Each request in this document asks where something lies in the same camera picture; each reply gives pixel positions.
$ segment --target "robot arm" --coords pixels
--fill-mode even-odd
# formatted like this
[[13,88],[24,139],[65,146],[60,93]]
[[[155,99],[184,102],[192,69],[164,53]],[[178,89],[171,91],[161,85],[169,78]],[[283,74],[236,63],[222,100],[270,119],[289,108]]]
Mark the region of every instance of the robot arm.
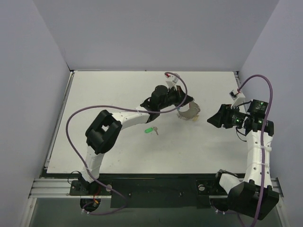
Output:
[[[279,194],[272,190],[272,183],[269,174],[269,155],[271,141],[274,135],[274,123],[267,121],[264,130],[264,147],[261,146],[261,127],[263,124],[267,103],[259,100],[252,100],[248,113],[241,113],[237,107],[244,101],[244,95],[237,93],[233,96],[232,105],[222,104],[218,113],[209,118],[207,122],[226,129],[237,126],[245,129],[247,138],[248,156],[247,169],[243,182],[240,182],[237,175],[220,170],[216,175],[215,188],[224,190],[228,194],[227,201],[224,201],[229,210],[254,217],[256,213],[258,194],[261,186],[261,167],[265,166],[264,195],[262,199],[259,220],[262,220],[278,203]],[[262,163],[261,149],[265,149],[265,162]]]
[[[85,133],[88,145],[85,161],[93,177],[99,178],[103,157],[114,146],[121,130],[136,124],[151,122],[160,115],[158,112],[161,109],[171,105],[178,106],[183,102],[185,93],[180,86],[176,85],[178,78],[171,75],[166,75],[166,77],[168,88],[164,85],[157,86],[151,97],[135,108],[135,111],[109,113],[107,110],[103,110],[89,126]],[[182,106],[193,100],[192,97],[187,96]],[[80,182],[88,189],[90,184],[94,182],[86,168],[81,171]]]

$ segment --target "gray wall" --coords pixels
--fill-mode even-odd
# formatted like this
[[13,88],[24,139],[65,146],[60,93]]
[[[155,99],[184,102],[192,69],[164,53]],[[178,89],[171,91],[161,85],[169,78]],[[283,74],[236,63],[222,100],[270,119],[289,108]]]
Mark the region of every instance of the gray wall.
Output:
[[32,0],[0,2],[0,225],[19,226],[69,70]]
[[73,70],[239,70],[278,0],[34,0]]
[[[302,226],[303,1],[280,0],[241,69],[241,81],[259,73],[274,89],[269,118],[275,123],[271,173],[278,176],[292,226]],[[249,98],[268,100],[267,84],[253,79]]]

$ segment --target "red wire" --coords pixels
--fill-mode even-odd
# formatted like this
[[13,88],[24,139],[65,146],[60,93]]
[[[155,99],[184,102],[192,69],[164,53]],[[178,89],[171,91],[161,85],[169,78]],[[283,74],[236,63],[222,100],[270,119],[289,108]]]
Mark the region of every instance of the red wire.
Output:
[[95,199],[95,196],[98,195],[100,192],[101,192],[101,186],[99,186],[97,193],[94,194],[94,199],[93,199],[93,200],[94,200],[95,203],[99,203],[99,202]]

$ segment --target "white table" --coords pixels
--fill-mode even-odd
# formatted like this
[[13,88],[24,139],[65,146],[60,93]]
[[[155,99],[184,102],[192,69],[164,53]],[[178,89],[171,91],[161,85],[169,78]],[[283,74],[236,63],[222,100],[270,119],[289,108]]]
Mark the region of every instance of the white table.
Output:
[[[135,108],[157,85],[166,85],[163,73],[76,71],[47,172],[64,174],[80,171],[83,167],[65,135],[66,121],[73,112],[90,105]],[[237,138],[235,129],[218,129],[206,122],[221,104],[232,103],[229,92],[238,87],[234,73],[177,73],[186,82],[188,94],[201,107],[198,120],[181,120],[174,111],[161,114],[149,124],[121,131],[116,144],[103,159],[101,173],[203,174],[216,173],[219,169],[245,173],[246,143]],[[82,112],[70,123],[71,139],[83,157],[87,151],[85,131],[101,110]],[[151,126],[158,127],[159,136],[154,132],[144,133]]]

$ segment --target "screw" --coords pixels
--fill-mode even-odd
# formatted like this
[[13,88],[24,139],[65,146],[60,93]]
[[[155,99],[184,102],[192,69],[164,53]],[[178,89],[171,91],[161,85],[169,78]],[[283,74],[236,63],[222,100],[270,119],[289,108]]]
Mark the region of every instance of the screw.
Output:
[[107,185],[107,187],[108,187],[108,188],[110,188],[110,189],[112,189],[112,188],[113,188],[113,186],[111,186],[110,184],[108,184],[108,185]]
[[204,187],[203,184],[200,184],[200,185],[198,186],[198,189],[199,189],[199,191],[204,191],[204,190],[205,190],[205,187]]

